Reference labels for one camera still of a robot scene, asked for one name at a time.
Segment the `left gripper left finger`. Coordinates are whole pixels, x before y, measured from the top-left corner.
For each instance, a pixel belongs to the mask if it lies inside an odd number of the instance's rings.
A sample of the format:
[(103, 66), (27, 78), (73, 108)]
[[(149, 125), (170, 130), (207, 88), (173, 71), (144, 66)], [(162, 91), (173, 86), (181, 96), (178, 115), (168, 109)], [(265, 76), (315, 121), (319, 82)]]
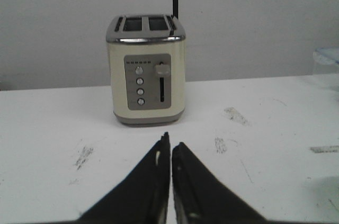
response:
[(166, 223), (170, 137), (164, 132), (126, 178), (71, 223)]

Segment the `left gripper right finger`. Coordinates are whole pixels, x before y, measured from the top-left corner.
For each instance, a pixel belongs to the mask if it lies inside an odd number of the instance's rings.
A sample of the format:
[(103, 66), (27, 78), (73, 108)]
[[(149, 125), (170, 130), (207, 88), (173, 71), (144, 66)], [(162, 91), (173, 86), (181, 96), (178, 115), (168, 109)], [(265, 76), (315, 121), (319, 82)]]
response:
[(172, 180), (177, 223), (269, 223), (182, 142), (172, 151)]

